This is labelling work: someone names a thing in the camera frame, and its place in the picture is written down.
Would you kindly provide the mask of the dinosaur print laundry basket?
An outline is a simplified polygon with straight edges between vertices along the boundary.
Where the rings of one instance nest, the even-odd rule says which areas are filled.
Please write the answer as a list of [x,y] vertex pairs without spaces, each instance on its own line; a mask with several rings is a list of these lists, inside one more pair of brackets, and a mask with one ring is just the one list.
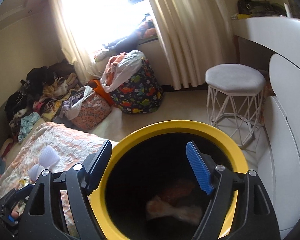
[[153,113],[158,110],[164,92],[147,59],[132,77],[110,92],[114,105],[126,114]]

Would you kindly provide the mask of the yellow rimmed black trash bin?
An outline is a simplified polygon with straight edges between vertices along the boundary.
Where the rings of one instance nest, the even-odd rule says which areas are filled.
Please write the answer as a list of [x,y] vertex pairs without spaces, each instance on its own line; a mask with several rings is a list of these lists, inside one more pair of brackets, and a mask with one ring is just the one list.
[[186,156],[194,141],[215,163],[245,173],[247,161],[224,132],[202,122],[171,120],[141,128],[114,148],[97,190],[94,215],[106,239],[191,239],[194,226],[174,218],[149,219],[147,203],[178,182],[195,182]]

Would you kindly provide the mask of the white chair back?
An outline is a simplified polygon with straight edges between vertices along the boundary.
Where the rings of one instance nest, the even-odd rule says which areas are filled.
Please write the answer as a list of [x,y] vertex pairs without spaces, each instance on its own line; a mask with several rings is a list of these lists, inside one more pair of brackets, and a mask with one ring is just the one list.
[[269,78],[274,94],[264,104],[257,172],[285,238],[300,219],[300,68],[274,54]]

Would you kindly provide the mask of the pile of clothes on bed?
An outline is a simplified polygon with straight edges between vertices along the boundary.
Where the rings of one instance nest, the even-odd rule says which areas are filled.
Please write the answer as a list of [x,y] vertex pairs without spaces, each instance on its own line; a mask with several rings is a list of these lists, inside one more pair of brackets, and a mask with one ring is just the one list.
[[5,113],[12,138],[18,141],[20,121],[37,112],[45,122],[57,118],[62,104],[81,87],[74,66],[66,60],[32,69],[21,87],[8,98]]

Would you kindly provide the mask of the light blue garment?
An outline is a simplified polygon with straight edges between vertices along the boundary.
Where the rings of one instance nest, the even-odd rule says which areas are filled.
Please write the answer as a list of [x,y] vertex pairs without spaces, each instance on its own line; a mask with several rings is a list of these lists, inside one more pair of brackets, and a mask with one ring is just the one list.
[[40,115],[37,112],[33,112],[21,118],[20,130],[18,134],[19,142],[22,142],[27,137],[27,135],[32,131],[34,125],[39,119]]

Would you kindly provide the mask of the dark bag on desk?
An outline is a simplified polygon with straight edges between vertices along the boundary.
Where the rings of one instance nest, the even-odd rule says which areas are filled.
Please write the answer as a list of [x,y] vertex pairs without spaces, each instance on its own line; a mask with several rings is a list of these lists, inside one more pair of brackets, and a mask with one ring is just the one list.
[[269,1],[237,1],[238,12],[251,17],[286,16],[284,6]]

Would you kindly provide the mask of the white plastic bag with clothes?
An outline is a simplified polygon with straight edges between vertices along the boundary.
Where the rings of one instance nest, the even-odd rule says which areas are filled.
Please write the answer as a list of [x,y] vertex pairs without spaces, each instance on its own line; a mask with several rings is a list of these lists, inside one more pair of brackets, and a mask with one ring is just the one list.
[[139,50],[112,56],[101,77],[101,86],[106,93],[116,90],[139,71],[145,55]]

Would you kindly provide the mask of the orange plastic bag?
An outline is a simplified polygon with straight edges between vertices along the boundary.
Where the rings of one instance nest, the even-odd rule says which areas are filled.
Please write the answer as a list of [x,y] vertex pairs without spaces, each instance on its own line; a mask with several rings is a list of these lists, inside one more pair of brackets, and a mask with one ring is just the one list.
[[104,98],[104,100],[106,100],[106,102],[109,104],[109,106],[112,106],[114,104],[112,98],[110,97],[109,93],[106,93],[100,83],[100,80],[98,79],[93,79],[90,80],[88,82],[88,85],[98,94],[100,95],[102,98]]

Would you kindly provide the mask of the clothes on window sill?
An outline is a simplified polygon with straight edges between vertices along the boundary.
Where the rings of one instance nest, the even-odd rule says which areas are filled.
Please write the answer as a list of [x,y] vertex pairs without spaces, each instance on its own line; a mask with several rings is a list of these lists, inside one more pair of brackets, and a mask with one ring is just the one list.
[[157,40],[157,31],[150,14],[145,14],[145,17],[140,22],[135,30],[128,36],[119,38],[108,44],[103,44],[94,55],[94,61],[100,62],[106,57],[111,57],[119,53],[130,52],[137,48],[138,45]]

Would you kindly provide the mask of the cream curtain left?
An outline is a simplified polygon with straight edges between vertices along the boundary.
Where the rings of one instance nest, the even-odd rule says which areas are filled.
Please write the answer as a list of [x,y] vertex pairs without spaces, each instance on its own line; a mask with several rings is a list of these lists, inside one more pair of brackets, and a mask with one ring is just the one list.
[[68,63],[74,66],[81,83],[98,79],[98,70],[93,55],[89,52],[90,42],[88,18],[82,12],[78,0],[49,0],[61,51]]

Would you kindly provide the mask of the cream curtain right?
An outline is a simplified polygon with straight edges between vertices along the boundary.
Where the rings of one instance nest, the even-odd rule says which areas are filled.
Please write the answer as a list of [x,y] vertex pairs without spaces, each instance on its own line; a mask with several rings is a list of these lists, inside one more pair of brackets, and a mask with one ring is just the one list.
[[206,71],[236,61],[225,0],[148,0],[175,90],[197,87]]

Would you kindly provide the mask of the orange white patterned bedspread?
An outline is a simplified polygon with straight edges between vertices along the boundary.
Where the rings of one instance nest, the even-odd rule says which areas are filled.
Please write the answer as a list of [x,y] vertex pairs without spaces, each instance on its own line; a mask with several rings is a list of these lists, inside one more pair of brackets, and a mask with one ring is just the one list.
[[[29,184],[35,185],[36,181],[30,180],[28,172],[33,165],[39,163],[40,152],[46,146],[51,146],[60,156],[60,160],[47,170],[58,173],[67,171],[76,163],[83,163],[87,156],[96,153],[106,140],[108,139],[63,125],[47,123],[39,126],[0,180],[0,199],[11,189],[19,190]],[[113,152],[116,142],[109,141]],[[61,199],[69,233],[74,239],[78,239],[66,191],[61,192]],[[12,235],[4,227],[1,219],[0,239],[19,239],[18,234]]]

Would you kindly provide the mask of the floral fabric bag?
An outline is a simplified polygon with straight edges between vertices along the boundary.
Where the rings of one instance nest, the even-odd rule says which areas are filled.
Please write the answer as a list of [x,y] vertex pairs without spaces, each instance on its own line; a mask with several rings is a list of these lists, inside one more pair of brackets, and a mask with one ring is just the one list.
[[88,131],[96,127],[111,113],[111,107],[95,92],[82,103],[79,114],[70,120],[76,127]]

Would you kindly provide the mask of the cream curtain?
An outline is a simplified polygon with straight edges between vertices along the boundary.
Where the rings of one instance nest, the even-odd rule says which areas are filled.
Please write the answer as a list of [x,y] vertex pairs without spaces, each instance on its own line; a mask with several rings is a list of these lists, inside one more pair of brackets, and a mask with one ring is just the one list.
[[68,63],[74,66],[81,83],[98,79],[98,70],[93,55],[89,52],[90,42],[88,18],[82,12],[78,0],[49,0],[61,51]]
[[225,0],[148,0],[175,90],[197,87],[206,71],[236,61]]

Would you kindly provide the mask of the white foam fruit net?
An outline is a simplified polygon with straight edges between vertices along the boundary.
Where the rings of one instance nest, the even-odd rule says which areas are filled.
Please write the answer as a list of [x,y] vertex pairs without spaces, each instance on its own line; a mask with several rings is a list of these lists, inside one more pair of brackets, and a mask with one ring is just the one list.
[[36,181],[44,169],[49,169],[59,160],[59,154],[51,146],[43,148],[39,155],[39,163],[33,165],[28,172],[30,180]]

